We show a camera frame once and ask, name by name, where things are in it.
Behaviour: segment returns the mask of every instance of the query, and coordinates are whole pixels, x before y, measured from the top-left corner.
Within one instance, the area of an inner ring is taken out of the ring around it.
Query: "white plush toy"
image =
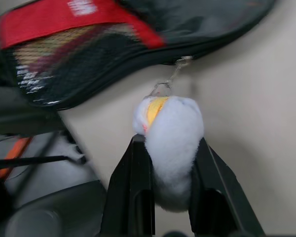
[[[135,110],[133,127],[146,138],[154,169],[155,202],[169,211],[186,211],[193,161],[204,136],[197,103],[177,96],[147,97]]]

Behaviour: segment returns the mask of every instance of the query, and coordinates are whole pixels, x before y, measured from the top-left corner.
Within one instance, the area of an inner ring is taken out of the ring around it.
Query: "red fabric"
[[[95,12],[75,15],[70,2],[75,0],[39,0],[13,10],[0,20],[2,48],[75,27],[101,23],[128,23],[149,48],[164,45],[162,38],[146,23],[120,7],[114,0],[82,0],[94,4]]]

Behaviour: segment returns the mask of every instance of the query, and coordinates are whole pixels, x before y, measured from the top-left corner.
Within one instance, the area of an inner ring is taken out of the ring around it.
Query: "orange strap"
[[[14,143],[13,148],[8,152],[4,159],[20,158],[28,145],[31,143],[33,137],[20,138]],[[5,168],[0,170],[0,178],[6,179],[13,168]]]

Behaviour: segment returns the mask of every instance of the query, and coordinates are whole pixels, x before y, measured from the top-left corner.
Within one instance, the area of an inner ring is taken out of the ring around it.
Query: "black mesh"
[[[101,75],[146,47],[126,24],[71,29],[5,50],[16,82],[35,105],[56,105],[105,82]]]

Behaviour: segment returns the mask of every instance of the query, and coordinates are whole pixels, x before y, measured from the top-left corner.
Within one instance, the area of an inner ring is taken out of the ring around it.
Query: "metal clip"
[[[149,94],[149,96],[158,96],[159,94],[156,93],[156,91],[160,85],[164,85],[170,91],[170,95],[171,95],[173,80],[178,76],[181,68],[188,66],[191,63],[191,61],[192,61],[192,56],[184,56],[178,59],[176,61],[176,68],[174,69],[169,79],[165,80],[164,82],[158,82],[156,85],[154,85],[154,89]]]

